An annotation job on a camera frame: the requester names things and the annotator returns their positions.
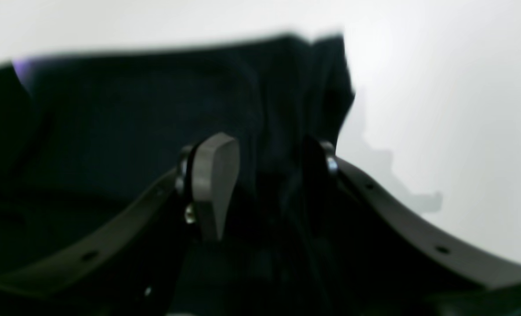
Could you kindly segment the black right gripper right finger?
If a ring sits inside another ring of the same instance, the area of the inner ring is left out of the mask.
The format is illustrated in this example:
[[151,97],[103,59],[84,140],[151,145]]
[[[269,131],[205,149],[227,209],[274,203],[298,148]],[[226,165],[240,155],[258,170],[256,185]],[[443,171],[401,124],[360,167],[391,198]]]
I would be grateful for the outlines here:
[[304,139],[302,176],[337,314],[521,316],[521,264],[433,226],[327,141]]

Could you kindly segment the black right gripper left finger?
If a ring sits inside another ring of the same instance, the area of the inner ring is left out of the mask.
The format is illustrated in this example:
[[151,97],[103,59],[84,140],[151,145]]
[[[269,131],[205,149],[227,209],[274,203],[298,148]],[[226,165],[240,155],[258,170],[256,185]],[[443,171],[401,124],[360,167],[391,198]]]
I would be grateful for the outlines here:
[[194,240],[220,241],[240,144],[217,133],[82,240],[0,276],[0,316],[164,316]]

